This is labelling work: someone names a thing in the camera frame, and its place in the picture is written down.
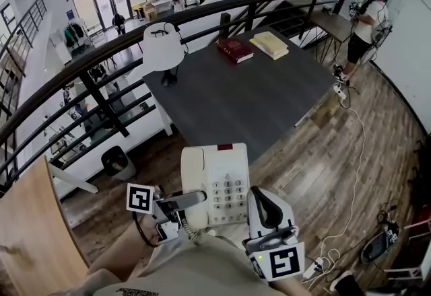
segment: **yellow book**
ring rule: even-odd
[[[277,54],[283,53],[288,49],[288,45],[286,45],[283,41],[281,41],[271,32],[255,34],[253,40],[261,47],[263,47],[269,55],[275,56]]]
[[[255,45],[259,50],[261,50],[262,52],[268,54],[268,56],[270,56],[273,60],[277,60],[278,58],[281,58],[283,56],[286,56],[289,53],[289,50],[284,50],[280,53],[277,54],[269,54],[269,52],[267,52],[263,46],[261,46],[260,44],[258,44],[254,39],[250,39],[249,40],[253,45]]]

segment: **telephone keypad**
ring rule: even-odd
[[[246,214],[246,193],[248,182],[240,175],[225,174],[211,183],[214,213],[210,215],[213,224],[243,222]]]

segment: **book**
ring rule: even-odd
[[[277,60],[278,58],[281,58],[283,56],[286,56],[289,53],[289,50],[284,50],[280,53],[277,54],[269,54],[264,48],[263,46],[261,46],[260,44],[258,44],[254,39],[250,39],[250,42],[255,45],[259,50],[261,50],[262,52],[268,54],[273,60]]]
[[[255,34],[253,41],[255,41],[268,55],[272,57],[285,53],[288,49],[288,45],[271,32]]]
[[[253,57],[253,51],[241,41],[229,38],[217,43],[218,48],[236,64]]]

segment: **power strip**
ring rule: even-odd
[[[345,100],[346,96],[338,85],[334,85],[332,89],[334,89],[334,92],[338,95],[341,101]]]
[[[323,259],[317,258],[315,261],[311,263],[311,265],[305,270],[304,274],[302,275],[305,279],[310,279],[313,274],[317,271],[322,271],[323,269]]]

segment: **wrist strap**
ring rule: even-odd
[[[143,238],[143,240],[145,241],[145,243],[146,243],[149,247],[156,248],[157,246],[153,245],[153,244],[148,240],[148,238],[145,236],[145,234],[143,233],[142,228],[141,228],[141,226],[139,225],[139,221],[137,220],[137,214],[136,214],[136,212],[135,212],[135,211],[132,211],[132,218],[133,218],[133,220],[135,221],[135,223],[136,223],[136,228],[137,228],[138,232],[141,234],[141,237]]]

